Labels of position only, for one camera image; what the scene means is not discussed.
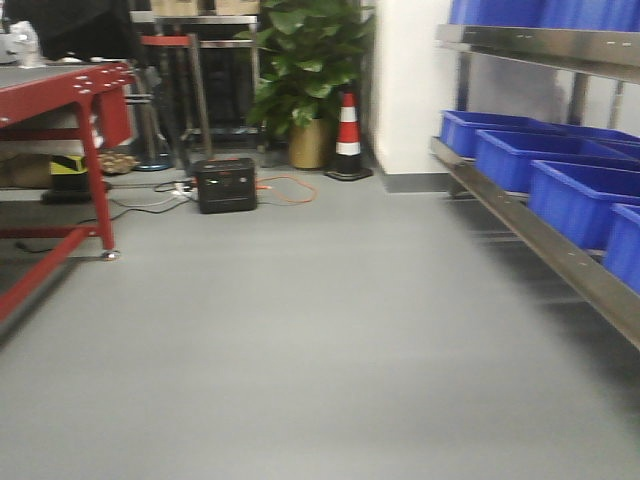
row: blue storage bin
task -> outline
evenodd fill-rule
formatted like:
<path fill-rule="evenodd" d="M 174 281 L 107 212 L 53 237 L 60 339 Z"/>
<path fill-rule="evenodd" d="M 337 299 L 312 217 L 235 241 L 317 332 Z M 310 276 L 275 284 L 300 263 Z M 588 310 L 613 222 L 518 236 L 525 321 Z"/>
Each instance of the blue storage bin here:
<path fill-rule="evenodd" d="M 574 28 L 603 30 L 609 6 L 620 0 L 583 0 L 579 3 Z"/>
<path fill-rule="evenodd" d="M 547 0 L 540 17 L 542 28 L 575 28 L 583 0 Z"/>
<path fill-rule="evenodd" d="M 640 1 L 638 0 L 610 0 L 607 4 L 607 13 L 602 29 L 636 32 L 638 31 L 639 14 Z"/>
<path fill-rule="evenodd" d="M 561 129 L 545 122 L 527 117 L 515 117 L 498 113 L 442 112 L 440 140 L 463 157 L 475 157 L 478 130 L 507 130 L 513 132 L 545 133 L 563 135 Z"/>
<path fill-rule="evenodd" d="M 449 23 L 538 26 L 544 0 L 454 0 Z"/>
<path fill-rule="evenodd" d="M 567 125 L 564 123 L 554 123 L 553 126 L 559 128 L 567 135 L 588 138 L 601 143 L 601 140 L 607 142 L 627 142 L 640 144 L 640 138 L 618 130 L 610 130 L 608 128 L 583 127 L 582 125 Z"/>
<path fill-rule="evenodd" d="M 624 153 L 627 157 L 640 160 L 640 139 L 638 139 L 638 143 L 611 142 L 607 140 L 598 140 L 597 142 L 600 145 L 604 145 L 605 147 L 609 147 L 613 150 L 617 150 L 620 153 Z"/>
<path fill-rule="evenodd" d="M 529 208 L 578 247 L 605 250 L 615 203 L 640 205 L 640 172 L 533 162 Z"/>
<path fill-rule="evenodd" d="M 604 267 L 640 293 L 640 207 L 614 205 Z"/>
<path fill-rule="evenodd" d="M 476 168 L 509 192 L 529 192 L 533 160 L 640 171 L 640 161 L 583 138 L 486 130 L 478 137 Z"/>

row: red metal table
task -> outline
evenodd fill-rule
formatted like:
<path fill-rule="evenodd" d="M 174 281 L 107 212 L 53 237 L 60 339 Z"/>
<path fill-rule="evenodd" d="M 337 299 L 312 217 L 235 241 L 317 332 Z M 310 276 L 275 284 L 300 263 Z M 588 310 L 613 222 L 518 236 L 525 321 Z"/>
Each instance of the red metal table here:
<path fill-rule="evenodd" d="M 102 240 L 103 258 L 117 257 L 93 124 L 99 127 L 105 148 L 114 147 L 130 137 L 123 86 L 132 82 L 130 68 L 125 63 L 50 65 L 37 69 L 0 67 L 0 141 L 80 140 L 97 219 L 94 224 L 86 225 L 0 226 L 0 238 L 62 239 L 0 296 L 0 323 L 87 237 Z M 73 109 L 76 128 L 21 128 L 20 122 L 68 106 Z"/>

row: traffic cone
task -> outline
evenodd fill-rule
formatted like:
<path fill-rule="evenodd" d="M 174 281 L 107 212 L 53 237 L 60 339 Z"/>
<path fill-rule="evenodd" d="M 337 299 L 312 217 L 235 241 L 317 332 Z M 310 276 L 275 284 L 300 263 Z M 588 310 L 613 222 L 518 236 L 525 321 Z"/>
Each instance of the traffic cone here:
<path fill-rule="evenodd" d="M 325 175 L 343 182 L 352 182 L 373 175 L 371 169 L 362 167 L 360 127 L 356 101 L 351 92 L 346 92 L 342 98 L 336 157 L 333 167 L 327 170 Z"/>

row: metal shelf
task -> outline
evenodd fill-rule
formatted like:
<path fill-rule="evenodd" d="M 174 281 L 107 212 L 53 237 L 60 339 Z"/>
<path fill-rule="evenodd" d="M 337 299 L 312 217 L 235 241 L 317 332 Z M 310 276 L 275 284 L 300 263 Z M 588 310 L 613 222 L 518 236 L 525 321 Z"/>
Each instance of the metal shelf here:
<path fill-rule="evenodd" d="M 439 139 L 432 139 L 431 149 L 457 182 L 640 348 L 639 295 Z"/>
<path fill-rule="evenodd" d="M 442 47 L 640 83 L 640 33 L 439 25 Z"/>

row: orange extension cord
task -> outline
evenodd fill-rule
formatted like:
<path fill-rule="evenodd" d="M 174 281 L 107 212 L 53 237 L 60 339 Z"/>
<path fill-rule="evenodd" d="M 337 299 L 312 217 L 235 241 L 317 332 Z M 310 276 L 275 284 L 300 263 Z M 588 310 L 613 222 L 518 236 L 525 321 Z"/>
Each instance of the orange extension cord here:
<path fill-rule="evenodd" d="M 278 179 L 293 180 L 298 185 L 311 190 L 311 196 L 308 197 L 308 198 L 305 198 L 303 200 L 295 200 L 293 198 L 289 198 L 286 195 L 280 193 L 278 190 L 276 190 L 271 185 L 257 185 L 257 189 L 258 190 L 271 190 L 276 197 L 278 197 L 280 200 L 284 200 L 285 202 L 288 202 L 288 203 L 309 203 L 309 202 L 313 202 L 316 199 L 316 197 L 318 196 L 318 190 L 315 187 L 313 187 L 312 185 L 309 185 L 306 182 L 303 182 L 302 180 L 300 180 L 299 178 L 294 177 L 293 175 L 277 175 L 275 177 L 258 178 L 256 180 L 256 184 L 259 184 L 259 183 L 262 183 L 262 182 L 269 182 L 271 180 L 278 180 Z"/>

